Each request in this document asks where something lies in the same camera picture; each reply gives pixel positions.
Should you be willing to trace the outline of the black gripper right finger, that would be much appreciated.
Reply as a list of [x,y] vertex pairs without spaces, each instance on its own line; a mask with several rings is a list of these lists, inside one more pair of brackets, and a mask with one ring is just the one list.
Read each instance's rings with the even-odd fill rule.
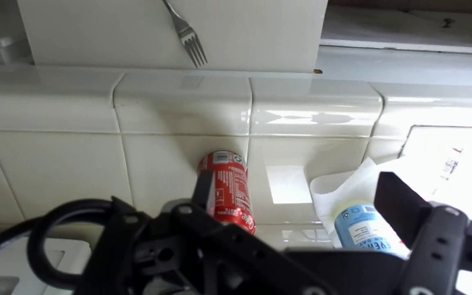
[[382,172],[375,208],[410,249],[396,295],[462,295],[460,271],[472,272],[472,220],[459,208],[426,202],[393,172]]

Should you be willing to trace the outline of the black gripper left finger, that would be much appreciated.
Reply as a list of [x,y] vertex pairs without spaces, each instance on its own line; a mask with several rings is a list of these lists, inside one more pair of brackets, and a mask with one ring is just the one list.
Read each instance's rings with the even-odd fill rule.
[[185,241],[192,281],[203,292],[329,295],[329,286],[298,263],[277,253],[234,223],[223,225],[206,212],[215,174],[200,172],[193,195],[167,212],[174,235]]

